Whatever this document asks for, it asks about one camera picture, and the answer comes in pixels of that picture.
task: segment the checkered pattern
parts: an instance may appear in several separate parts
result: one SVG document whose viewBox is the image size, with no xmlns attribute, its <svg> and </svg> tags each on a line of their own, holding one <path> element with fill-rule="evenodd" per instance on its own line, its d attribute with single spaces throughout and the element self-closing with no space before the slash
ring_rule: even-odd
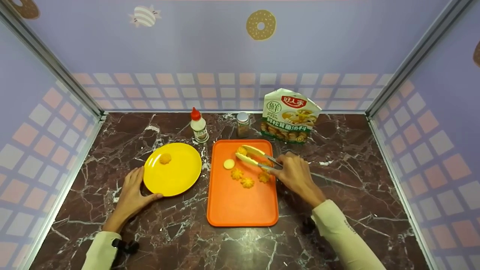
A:
<svg viewBox="0 0 480 270">
<path fill-rule="evenodd" d="M 96 118 L 59 81 L 0 145 L 0 268 L 17 267 L 46 222 Z"/>
<path fill-rule="evenodd" d="M 480 269 L 480 183 L 411 81 L 374 118 L 440 269 Z"/>
<path fill-rule="evenodd" d="M 366 110 L 391 74 L 177 73 L 74 74 L 105 110 L 258 110 L 286 88 L 324 110 Z"/>
</svg>

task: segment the white bottle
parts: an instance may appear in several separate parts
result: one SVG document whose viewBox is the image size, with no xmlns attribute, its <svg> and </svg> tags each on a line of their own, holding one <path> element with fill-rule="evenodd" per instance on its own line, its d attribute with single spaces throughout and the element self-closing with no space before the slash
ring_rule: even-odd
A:
<svg viewBox="0 0 480 270">
<path fill-rule="evenodd" d="M 193 129 L 193 135 L 195 136 L 195 140 L 199 143 L 207 142 L 209 139 L 207 125 L 205 119 L 203 119 L 202 115 L 199 111 L 193 108 L 192 112 L 190 113 L 192 121 L 190 122 L 190 127 Z"/>
</svg>

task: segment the donut decal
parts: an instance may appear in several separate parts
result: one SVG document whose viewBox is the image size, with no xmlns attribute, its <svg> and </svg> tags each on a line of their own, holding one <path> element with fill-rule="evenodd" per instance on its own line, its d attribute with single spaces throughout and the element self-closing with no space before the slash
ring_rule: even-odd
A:
<svg viewBox="0 0 480 270">
<path fill-rule="evenodd" d="M 129 14 L 129 16 L 132 19 L 130 23 L 134 24 L 135 27 L 139 27 L 141 25 L 152 27 L 155 24 L 157 18 L 161 19 L 160 10 L 155 10 L 153 8 L 153 5 L 150 6 L 150 8 L 147 8 L 145 6 L 137 6 L 133 10 L 133 15 Z"/>
<path fill-rule="evenodd" d="M 13 0 L 8 0 L 8 2 L 24 19 L 34 20 L 40 16 L 40 11 L 38 11 L 38 7 L 32 0 L 20 0 L 21 6 L 17 5 Z"/>
<path fill-rule="evenodd" d="M 247 33 L 253 40 L 266 40 L 276 29 L 275 16 L 268 10 L 257 10 L 247 19 Z"/>
<path fill-rule="evenodd" d="M 477 44 L 475 51 L 473 51 L 473 61 L 477 64 L 478 67 L 480 67 L 480 41 Z"/>
</svg>

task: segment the wrist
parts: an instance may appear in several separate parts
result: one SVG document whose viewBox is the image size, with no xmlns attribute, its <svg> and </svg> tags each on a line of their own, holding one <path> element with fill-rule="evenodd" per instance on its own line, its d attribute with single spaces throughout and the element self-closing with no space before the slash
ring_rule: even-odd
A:
<svg viewBox="0 0 480 270">
<path fill-rule="evenodd" d="M 313 208 L 319 206 L 327 200 L 322 190 L 313 182 L 304 187 L 300 196 Z"/>
<path fill-rule="evenodd" d="M 128 217 L 113 211 L 113 213 L 107 218 L 102 230 L 106 232 L 120 233 L 127 220 Z"/>
</svg>

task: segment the metal frame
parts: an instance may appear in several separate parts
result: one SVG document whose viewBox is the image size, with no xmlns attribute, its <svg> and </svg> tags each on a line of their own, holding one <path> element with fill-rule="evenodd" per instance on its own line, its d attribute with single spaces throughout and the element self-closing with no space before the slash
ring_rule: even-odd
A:
<svg viewBox="0 0 480 270">
<path fill-rule="evenodd" d="M 371 120 L 368 120 L 368 126 L 372 131 L 373 138 L 377 142 L 380 153 L 382 154 L 382 157 L 385 161 L 385 165 L 387 166 L 388 172 L 390 173 L 390 177 L 392 178 L 392 182 L 395 186 L 395 189 L 398 192 L 398 197 L 400 198 L 400 202 L 402 203 L 403 209 L 405 209 L 405 213 L 407 214 L 408 221 L 412 225 L 413 233 L 417 238 L 417 241 L 419 243 L 420 249 L 422 250 L 423 256 L 427 261 L 428 267 L 429 269 L 436 270 L 438 269 L 438 266 L 435 262 L 435 259 L 433 258 L 432 253 L 428 249 L 427 242 L 425 241 L 425 238 L 421 233 L 420 226 L 417 220 L 415 219 L 415 216 L 413 215 L 412 209 L 410 208 L 410 204 L 408 203 L 407 196 L 405 196 L 405 193 L 403 192 L 403 189 L 400 186 L 400 179 L 397 177 L 397 174 L 395 173 L 392 161 L 386 155 L 385 144 L 383 144 L 383 142 L 378 137 L 378 134 L 377 134 L 378 128 L 375 125 L 375 122 Z"/>
<path fill-rule="evenodd" d="M 88 152 L 90 151 L 90 148 L 93 145 L 93 142 L 95 141 L 98 135 L 98 132 L 100 132 L 100 128 L 102 127 L 103 122 L 104 120 L 100 120 L 95 124 L 94 129 L 88 138 L 88 141 L 85 143 L 85 147 L 83 148 L 82 152 L 78 155 L 79 158 L 75 161 L 74 165 L 72 166 L 72 169 L 70 170 L 70 173 L 66 178 L 65 185 L 59 191 L 57 199 L 53 203 L 52 209 L 45 217 L 44 225 L 40 229 L 38 237 L 33 239 L 30 245 L 29 252 L 27 253 L 27 255 L 25 255 L 25 258 L 21 261 L 17 269 L 27 270 L 27 269 L 30 269 L 30 267 L 32 266 L 32 263 L 35 260 L 36 255 L 38 254 L 40 248 L 42 247 L 43 241 L 47 237 L 48 232 L 50 231 L 50 228 L 53 225 L 53 222 L 55 222 L 55 218 L 57 217 L 60 211 L 60 208 L 63 205 L 63 202 L 65 201 L 68 195 L 68 192 L 70 191 L 70 188 L 73 185 L 73 182 L 77 178 L 77 175 L 80 172 L 80 169 L 82 168 L 82 165 L 88 155 Z"/>
<path fill-rule="evenodd" d="M 189 110 L 106 110 L 105 114 L 109 113 L 133 113 L 133 112 L 145 112 L 145 113 L 163 113 L 163 112 L 183 112 L 188 113 Z M 261 110 L 202 110 L 201 113 L 239 113 L 239 112 L 246 112 L 250 114 L 261 114 L 263 113 Z M 348 111 L 348 110 L 323 110 L 320 114 L 362 114 L 365 115 L 364 111 Z"/>
<path fill-rule="evenodd" d="M 410 54 L 403 60 L 400 67 L 395 71 L 383 91 L 377 96 L 370 107 L 366 110 L 368 119 L 371 119 L 388 99 L 402 86 L 405 80 L 415 71 L 435 44 L 457 21 L 460 15 L 474 0 L 451 0 L 433 24 L 417 42 Z"/>
<path fill-rule="evenodd" d="M 7 1 L 0 0 L 0 21 L 3 22 L 18 39 L 61 81 L 70 92 L 81 101 L 98 119 L 103 110 L 88 96 L 82 86 L 73 78 L 53 53 L 31 31 L 18 13 Z"/>
</svg>

